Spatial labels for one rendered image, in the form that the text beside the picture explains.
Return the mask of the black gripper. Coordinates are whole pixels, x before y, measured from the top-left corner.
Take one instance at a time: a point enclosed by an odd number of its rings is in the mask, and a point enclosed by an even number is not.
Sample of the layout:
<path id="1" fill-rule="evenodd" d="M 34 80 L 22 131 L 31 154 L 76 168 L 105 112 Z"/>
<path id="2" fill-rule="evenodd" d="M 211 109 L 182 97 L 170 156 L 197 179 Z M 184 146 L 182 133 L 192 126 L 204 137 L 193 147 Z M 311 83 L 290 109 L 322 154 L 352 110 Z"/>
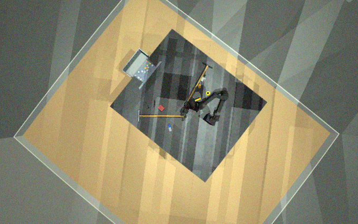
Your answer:
<path id="1" fill-rule="evenodd" d="M 189 109 L 191 109 L 191 106 L 190 106 L 190 108 L 188 108 L 188 107 L 185 107 L 184 109 L 183 109 L 183 112 L 185 112 L 186 114 L 189 112 L 188 110 Z"/>

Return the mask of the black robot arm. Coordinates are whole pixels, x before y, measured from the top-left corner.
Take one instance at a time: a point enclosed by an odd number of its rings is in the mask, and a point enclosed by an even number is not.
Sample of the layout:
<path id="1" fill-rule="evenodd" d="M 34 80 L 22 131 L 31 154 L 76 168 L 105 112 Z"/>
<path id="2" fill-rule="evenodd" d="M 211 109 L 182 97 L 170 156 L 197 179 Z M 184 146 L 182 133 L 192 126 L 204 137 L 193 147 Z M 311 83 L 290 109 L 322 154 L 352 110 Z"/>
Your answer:
<path id="1" fill-rule="evenodd" d="M 219 94 L 221 94 L 221 95 L 219 95 Z M 188 108 L 190 108 L 190 106 L 191 106 L 192 110 L 198 112 L 199 109 L 200 110 L 204 109 L 206 104 L 208 104 L 215 98 L 219 98 L 220 101 L 219 101 L 217 109 L 214 110 L 214 115 L 209 120 L 211 123 L 215 124 L 215 122 L 219 121 L 224 102 L 229 98 L 229 94 L 228 94 L 227 90 L 213 92 L 213 94 L 211 94 L 207 99 L 205 99 L 204 101 L 201 101 L 201 102 L 197 102 L 197 101 L 195 102 L 195 99 L 190 99 L 189 101 L 186 101 L 184 103 L 184 106 L 188 107 Z"/>

